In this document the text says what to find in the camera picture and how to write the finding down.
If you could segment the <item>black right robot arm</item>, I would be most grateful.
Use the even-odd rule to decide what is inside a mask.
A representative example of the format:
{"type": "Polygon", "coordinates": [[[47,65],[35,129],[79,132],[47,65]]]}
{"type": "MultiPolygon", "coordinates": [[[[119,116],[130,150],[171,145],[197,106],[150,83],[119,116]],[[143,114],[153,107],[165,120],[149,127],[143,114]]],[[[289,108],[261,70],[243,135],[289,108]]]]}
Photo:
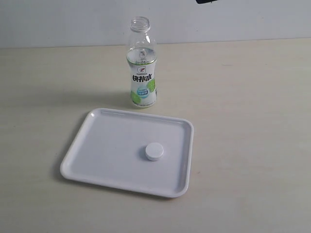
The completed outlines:
{"type": "Polygon", "coordinates": [[[217,0],[196,0],[198,4],[212,3],[214,1],[217,1],[217,0]]]}

